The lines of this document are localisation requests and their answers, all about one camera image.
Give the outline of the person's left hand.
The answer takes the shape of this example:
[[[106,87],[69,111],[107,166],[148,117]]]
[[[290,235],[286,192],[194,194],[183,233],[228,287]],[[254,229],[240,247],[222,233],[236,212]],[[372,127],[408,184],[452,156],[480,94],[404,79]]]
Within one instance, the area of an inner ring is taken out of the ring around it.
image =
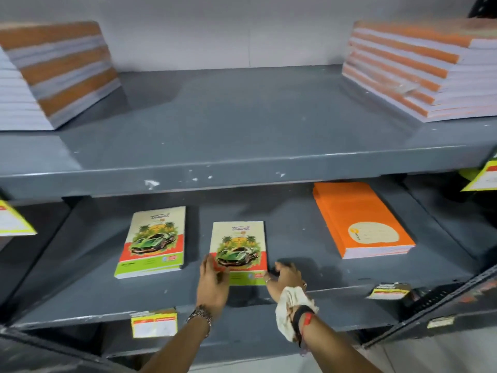
[[[230,287],[219,285],[219,272],[214,268],[215,259],[207,254],[200,265],[200,279],[197,286],[196,306],[204,305],[217,320],[224,309]]]

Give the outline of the car print notebook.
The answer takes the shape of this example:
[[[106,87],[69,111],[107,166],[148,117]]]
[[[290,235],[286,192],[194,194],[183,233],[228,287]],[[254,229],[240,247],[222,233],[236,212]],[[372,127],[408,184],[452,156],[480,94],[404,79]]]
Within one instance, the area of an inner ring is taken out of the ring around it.
[[[210,255],[216,272],[229,269],[231,286],[264,286],[268,271],[264,221],[213,223]]]
[[[125,279],[183,269],[186,207],[133,214],[114,276]]]

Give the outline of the person's left forearm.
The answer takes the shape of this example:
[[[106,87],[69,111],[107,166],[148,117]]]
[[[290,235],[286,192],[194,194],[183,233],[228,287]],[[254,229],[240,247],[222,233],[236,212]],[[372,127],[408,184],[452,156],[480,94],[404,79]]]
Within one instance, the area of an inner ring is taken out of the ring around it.
[[[208,318],[193,316],[139,373],[188,373],[209,331]]]

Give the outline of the person's right forearm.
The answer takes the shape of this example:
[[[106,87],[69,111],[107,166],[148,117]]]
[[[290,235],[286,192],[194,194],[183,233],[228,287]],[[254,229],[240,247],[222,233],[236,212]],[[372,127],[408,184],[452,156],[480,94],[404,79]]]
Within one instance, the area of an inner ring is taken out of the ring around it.
[[[317,315],[305,328],[303,342],[323,373],[382,373]]]

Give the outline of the black wristband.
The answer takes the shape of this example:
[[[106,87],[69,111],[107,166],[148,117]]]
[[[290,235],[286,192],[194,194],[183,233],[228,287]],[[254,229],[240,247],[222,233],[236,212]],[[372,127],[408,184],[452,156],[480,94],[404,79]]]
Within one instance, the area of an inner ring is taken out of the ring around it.
[[[291,326],[293,331],[295,332],[295,337],[299,338],[299,319],[301,315],[305,312],[313,312],[315,311],[308,305],[298,305],[297,309],[293,312],[293,316],[291,317]]]

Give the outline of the grey metal shelf board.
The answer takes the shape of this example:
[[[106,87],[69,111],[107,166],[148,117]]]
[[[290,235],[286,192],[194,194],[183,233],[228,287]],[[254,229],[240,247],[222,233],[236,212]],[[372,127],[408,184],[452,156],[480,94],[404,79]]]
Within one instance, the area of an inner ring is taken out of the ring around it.
[[[41,329],[129,319],[133,313],[195,307],[199,266],[216,221],[264,221],[268,262],[293,262],[310,294],[339,315],[375,311],[364,297],[379,283],[414,288],[466,282],[471,257],[402,186],[369,181],[414,239],[405,255],[343,260],[313,197],[313,185],[288,184],[110,197],[79,201],[13,298],[9,326]],[[183,269],[114,277],[138,211],[186,206]]]
[[[478,167],[497,117],[422,123],[340,66],[121,74],[51,132],[0,132],[10,200],[243,187]]]

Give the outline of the red thread wristband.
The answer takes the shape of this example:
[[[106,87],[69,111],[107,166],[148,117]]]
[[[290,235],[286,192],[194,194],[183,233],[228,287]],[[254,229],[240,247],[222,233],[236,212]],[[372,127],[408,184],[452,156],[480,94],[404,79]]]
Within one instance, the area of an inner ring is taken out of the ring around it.
[[[310,325],[314,318],[314,313],[313,312],[305,312],[301,315],[299,319],[299,341],[298,345],[301,348],[302,342],[304,341],[304,331],[307,326]]]

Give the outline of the yellow white shelf label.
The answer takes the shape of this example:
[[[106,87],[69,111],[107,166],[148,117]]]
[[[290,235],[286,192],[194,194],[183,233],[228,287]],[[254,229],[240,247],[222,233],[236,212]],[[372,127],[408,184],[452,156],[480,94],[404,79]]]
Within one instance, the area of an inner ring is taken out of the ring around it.
[[[411,292],[412,288],[403,283],[383,283],[372,289],[367,299],[372,300],[401,300]]]
[[[178,331],[178,314],[175,308],[131,314],[134,339],[173,337]]]

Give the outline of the stack of orange cover notebooks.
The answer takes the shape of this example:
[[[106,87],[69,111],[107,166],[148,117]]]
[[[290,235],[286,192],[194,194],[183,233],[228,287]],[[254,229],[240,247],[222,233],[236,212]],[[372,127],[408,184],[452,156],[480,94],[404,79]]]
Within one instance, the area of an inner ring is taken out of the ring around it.
[[[317,182],[314,199],[342,259],[407,254],[414,240],[364,182]]]

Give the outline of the small pale shelf label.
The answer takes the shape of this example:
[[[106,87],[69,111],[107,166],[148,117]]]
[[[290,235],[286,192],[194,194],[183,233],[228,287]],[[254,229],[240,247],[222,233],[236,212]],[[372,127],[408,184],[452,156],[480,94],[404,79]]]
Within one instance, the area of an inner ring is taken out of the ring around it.
[[[451,326],[454,324],[455,320],[456,316],[454,315],[434,318],[428,321],[426,328],[433,329],[433,328]]]

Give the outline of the yellow-edged shelf label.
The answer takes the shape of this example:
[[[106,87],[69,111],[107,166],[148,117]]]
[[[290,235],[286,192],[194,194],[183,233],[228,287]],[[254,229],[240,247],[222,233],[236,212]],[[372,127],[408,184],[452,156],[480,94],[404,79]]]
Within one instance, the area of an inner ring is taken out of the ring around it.
[[[461,192],[497,190],[497,155],[489,160],[481,169],[462,169],[459,174],[469,183]]]
[[[0,237],[33,236],[37,231],[8,202],[0,199]]]

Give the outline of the stack of orange-spine notebooks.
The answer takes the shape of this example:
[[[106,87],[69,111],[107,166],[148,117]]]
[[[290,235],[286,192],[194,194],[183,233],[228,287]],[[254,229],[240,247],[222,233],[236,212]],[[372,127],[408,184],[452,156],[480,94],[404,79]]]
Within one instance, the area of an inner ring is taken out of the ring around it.
[[[423,123],[497,116],[497,19],[354,24],[342,75]]]

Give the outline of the tall stack of bundled notebooks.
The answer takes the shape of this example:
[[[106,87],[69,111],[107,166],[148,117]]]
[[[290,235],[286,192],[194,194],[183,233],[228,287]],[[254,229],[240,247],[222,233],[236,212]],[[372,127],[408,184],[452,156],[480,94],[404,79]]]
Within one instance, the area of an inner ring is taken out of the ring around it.
[[[0,23],[0,131],[54,131],[119,87],[98,22]]]

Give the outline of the black object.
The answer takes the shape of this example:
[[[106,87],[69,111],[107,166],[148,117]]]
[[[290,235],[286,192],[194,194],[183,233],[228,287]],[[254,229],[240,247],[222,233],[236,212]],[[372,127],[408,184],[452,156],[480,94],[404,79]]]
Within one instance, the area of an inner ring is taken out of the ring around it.
[[[497,19],[497,0],[476,0],[468,18]]]

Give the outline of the dark perforated shelf rail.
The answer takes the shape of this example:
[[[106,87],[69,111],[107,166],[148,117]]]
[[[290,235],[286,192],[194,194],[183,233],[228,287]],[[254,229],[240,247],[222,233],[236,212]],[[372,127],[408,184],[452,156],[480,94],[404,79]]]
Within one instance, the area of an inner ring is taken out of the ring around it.
[[[453,325],[427,329],[429,320],[456,316]],[[497,327],[497,263],[468,282],[439,287],[405,310],[400,323],[358,332],[361,346],[421,339],[462,331]]]

